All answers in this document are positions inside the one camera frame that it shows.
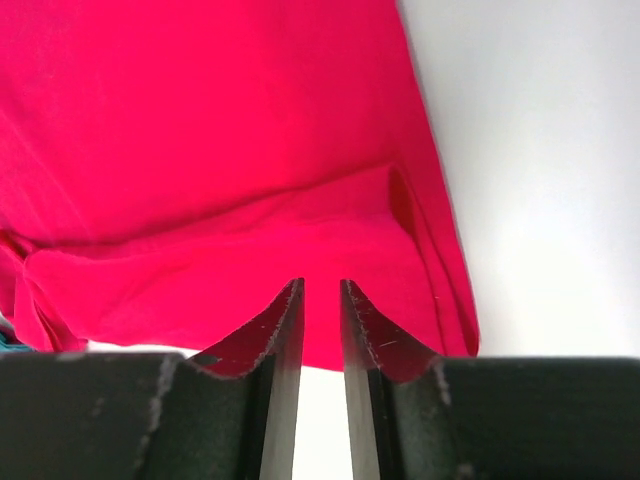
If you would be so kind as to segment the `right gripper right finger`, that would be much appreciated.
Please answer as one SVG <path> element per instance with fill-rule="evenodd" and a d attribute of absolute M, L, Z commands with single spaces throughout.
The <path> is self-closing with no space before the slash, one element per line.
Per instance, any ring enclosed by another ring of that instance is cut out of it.
<path fill-rule="evenodd" d="M 357 479 L 635 479 L 635 358 L 446 357 L 341 284 Z"/>

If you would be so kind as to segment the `pink t shirt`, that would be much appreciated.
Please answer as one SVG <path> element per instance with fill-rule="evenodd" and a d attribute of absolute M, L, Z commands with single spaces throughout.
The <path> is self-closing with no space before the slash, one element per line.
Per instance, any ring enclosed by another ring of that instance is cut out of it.
<path fill-rule="evenodd" d="M 479 328 L 393 1 L 5 1 L 1 312 L 37 351 L 206 348 L 340 282 L 435 351 Z"/>

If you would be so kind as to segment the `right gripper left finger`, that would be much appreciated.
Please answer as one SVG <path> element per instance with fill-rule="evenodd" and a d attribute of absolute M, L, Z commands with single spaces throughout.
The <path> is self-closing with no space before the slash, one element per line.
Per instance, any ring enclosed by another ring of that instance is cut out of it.
<path fill-rule="evenodd" d="M 288 479 L 304 283 L 203 352 L 6 353 L 5 479 Z"/>

